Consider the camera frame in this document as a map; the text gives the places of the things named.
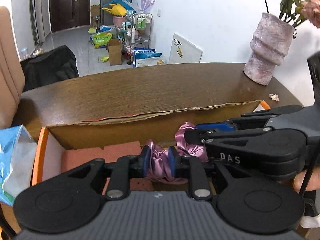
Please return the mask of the brown cardboard carton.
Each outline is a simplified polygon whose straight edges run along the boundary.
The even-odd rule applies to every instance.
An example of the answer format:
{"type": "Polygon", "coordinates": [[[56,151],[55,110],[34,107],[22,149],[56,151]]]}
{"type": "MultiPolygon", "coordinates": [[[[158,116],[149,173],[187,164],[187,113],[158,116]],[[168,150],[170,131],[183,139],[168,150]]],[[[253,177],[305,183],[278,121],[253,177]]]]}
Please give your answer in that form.
{"type": "Polygon", "coordinates": [[[122,43],[118,39],[111,39],[107,43],[109,63],[111,66],[122,64],[122,43]]]}

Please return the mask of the pink textured vase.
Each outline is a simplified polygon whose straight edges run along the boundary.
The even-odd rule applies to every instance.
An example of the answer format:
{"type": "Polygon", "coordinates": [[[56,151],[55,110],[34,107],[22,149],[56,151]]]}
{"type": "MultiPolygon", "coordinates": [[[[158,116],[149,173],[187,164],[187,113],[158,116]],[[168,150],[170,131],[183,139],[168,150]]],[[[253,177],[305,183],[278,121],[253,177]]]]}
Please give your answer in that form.
{"type": "Polygon", "coordinates": [[[262,13],[250,42],[252,53],[244,66],[244,74],[252,81],[267,86],[274,69],[289,52],[295,28],[277,16],[262,13]]]}

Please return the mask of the yellow watering can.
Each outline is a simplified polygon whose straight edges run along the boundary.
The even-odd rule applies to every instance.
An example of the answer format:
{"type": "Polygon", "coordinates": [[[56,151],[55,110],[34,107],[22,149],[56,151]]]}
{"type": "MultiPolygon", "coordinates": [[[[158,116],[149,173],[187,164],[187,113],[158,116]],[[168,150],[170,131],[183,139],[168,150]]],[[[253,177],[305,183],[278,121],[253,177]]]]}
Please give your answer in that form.
{"type": "Polygon", "coordinates": [[[110,7],[102,7],[103,11],[112,14],[113,16],[124,17],[127,10],[120,4],[110,4],[110,7]]]}

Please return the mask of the blue tissue pack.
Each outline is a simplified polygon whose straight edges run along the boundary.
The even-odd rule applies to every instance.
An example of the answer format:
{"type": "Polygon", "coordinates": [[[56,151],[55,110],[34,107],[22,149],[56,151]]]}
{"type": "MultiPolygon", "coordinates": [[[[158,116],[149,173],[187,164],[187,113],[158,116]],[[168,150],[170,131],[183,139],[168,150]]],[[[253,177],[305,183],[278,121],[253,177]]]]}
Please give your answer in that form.
{"type": "Polygon", "coordinates": [[[1,130],[1,202],[12,206],[15,198],[30,186],[37,143],[26,128],[1,130]]]}

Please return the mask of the white flat panel box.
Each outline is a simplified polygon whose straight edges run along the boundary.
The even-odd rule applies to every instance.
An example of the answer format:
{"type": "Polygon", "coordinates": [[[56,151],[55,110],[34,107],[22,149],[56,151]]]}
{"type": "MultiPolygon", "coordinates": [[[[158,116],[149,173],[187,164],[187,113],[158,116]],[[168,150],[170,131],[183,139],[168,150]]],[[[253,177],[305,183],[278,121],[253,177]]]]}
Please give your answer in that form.
{"type": "Polygon", "coordinates": [[[203,51],[177,33],[172,38],[169,64],[200,63],[203,51]]]}

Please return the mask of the black chair with jacket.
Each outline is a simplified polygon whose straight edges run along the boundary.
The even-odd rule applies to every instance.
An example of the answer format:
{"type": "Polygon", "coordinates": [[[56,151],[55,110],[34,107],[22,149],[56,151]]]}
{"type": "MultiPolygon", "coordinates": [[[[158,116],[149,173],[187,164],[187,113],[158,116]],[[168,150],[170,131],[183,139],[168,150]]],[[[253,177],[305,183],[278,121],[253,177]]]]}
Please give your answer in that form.
{"type": "Polygon", "coordinates": [[[23,91],[79,77],[74,53],[66,46],[21,61],[25,77],[23,91]]]}

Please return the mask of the dark brown door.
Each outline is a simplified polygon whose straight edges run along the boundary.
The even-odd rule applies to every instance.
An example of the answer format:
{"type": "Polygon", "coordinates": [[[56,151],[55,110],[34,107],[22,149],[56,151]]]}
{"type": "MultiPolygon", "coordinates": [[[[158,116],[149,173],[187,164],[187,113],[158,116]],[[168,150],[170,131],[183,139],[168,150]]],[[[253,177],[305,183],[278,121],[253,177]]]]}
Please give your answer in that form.
{"type": "Polygon", "coordinates": [[[52,32],[90,24],[90,0],[49,0],[52,32]]]}

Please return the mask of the peach hard-shell suitcase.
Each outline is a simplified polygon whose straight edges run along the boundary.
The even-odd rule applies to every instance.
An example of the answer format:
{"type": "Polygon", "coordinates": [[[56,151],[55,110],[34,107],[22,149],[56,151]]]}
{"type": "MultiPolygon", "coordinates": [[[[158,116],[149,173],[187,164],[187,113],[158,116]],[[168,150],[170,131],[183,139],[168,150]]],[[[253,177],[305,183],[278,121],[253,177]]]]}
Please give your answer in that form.
{"type": "Polygon", "coordinates": [[[10,12],[6,7],[1,7],[0,64],[1,129],[4,129],[12,124],[25,85],[12,33],[10,12]]]}

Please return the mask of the dried pink roses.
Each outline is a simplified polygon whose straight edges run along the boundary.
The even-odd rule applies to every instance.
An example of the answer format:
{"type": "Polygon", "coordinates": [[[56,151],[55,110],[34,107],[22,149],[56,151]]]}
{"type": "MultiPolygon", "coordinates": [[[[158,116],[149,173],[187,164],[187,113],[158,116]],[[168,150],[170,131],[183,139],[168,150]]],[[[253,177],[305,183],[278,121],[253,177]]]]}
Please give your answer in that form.
{"type": "Polygon", "coordinates": [[[319,0],[281,0],[279,10],[278,16],[269,11],[263,13],[259,27],[294,31],[308,21],[319,28],[319,0]]]}

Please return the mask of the red cardboard box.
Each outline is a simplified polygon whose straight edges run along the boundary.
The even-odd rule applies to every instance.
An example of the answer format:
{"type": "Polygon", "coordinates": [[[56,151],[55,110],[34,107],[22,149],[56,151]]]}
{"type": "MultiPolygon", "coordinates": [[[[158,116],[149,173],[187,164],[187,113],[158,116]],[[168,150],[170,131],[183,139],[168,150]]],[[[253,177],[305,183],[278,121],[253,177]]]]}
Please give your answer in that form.
{"type": "Polygon", "coordinates": [[[151,169],[146,179],[151,182],[182,184],[171,178],[168,167],[168,147],[176,146],[178,153],[189,153],[207,162],[202,146],[185,142],[183,133],[197,124],[218,122],[239,117],[246,111],[270,109],[265,101],[226,103],[223,105],[126,116],[105,120],[83,121],[79,124],[47,126],[41,129],[32,175],[32,185],[61,174],[62,154],[66,150],[104,148],[133,141],[151,147],[151,169]]]}

